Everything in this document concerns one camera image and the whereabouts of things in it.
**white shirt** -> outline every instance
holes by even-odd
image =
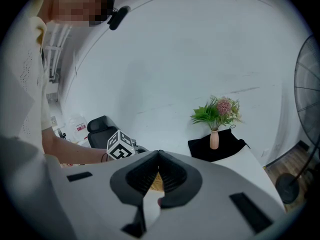
[[[46,97],[48,72],[41,49],[45,23],[37,17],[43,0],[30,0],[8,30],[0,51],[0,133],[43,152],[42,130],[51,127]]]

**black chair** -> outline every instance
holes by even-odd
[[[104,115],[90,121],[87,130],[91,148],[107,149],[108,140],[118,129],[114,126],[108,126],[107,117]]]

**pink vase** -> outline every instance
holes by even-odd
[[[211,131],[210,148],[216,150],[219,147],[219,134],[217,130]]]

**yellow wicker object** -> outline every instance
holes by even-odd
[[[156,191],[164,191],[164,183],[162,181],[162,178],[159,174],[159,172],[157,173],[154,182],[152,183],[151,190],[156,190]]]

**wooden floor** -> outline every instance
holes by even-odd
[[[301,168],[304,166],[309,155],[305,149],[301,146],[296,145],[288,153],[282,156],[279,160],[268,165],[265,169],[272,183],[275,185],[277,178],[283,173],[290,173],[292,175],[297,175]],[[309,168],[313,169],[318,162],[315,158],[309,164]],[[285,210],[288,212],[293,208],[303,204],[305,199],[305,193],[308,190],[313,178],[310,172],[303,173],[298,179],[300,192],[297,199],[291,204],[285,204]]]

